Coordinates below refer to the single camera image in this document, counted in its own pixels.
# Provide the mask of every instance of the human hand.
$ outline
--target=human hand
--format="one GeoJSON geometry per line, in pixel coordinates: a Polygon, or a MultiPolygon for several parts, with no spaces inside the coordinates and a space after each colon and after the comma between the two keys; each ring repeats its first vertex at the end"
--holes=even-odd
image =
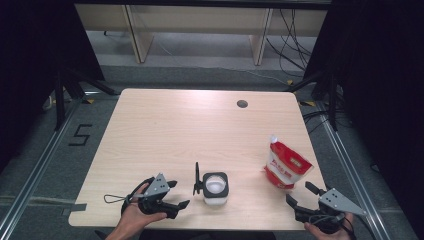
{"type": "MultiPolygon", "coordinates": [[[[343,225],[349,229],[350,231],[352,231],[352,226],[351,224],[353,223],[353,214],[352,213],[346,213],[343,225]]],[[[315,225],[312,225],[308,222],[304,223],[304,227],[305,229],[310,232],[312,235],[314,235],[316,237],[316,239],[318,240],[350,240],[351,237],[349,235],[348,232],[346,232],[346,230],[344,229],[340,229],[339,231],[333,233],[333,234],[326,234],[321,232],[321,230],[319,230],[319,228],[315,225]]]]}
{"type": "MultiPolygon", "coordinates": [[[[148,185],[148,183],[143,184],[135,194],[141,194],[148,185]]],[[[138,208],[137,201],[138,198],[131,199],[131,203],[128,204],[118,225],[106,238],[107,240],[129,239],[141,232],[148,224],[166,218],[166,213],[143,214],[138,208]]]]}

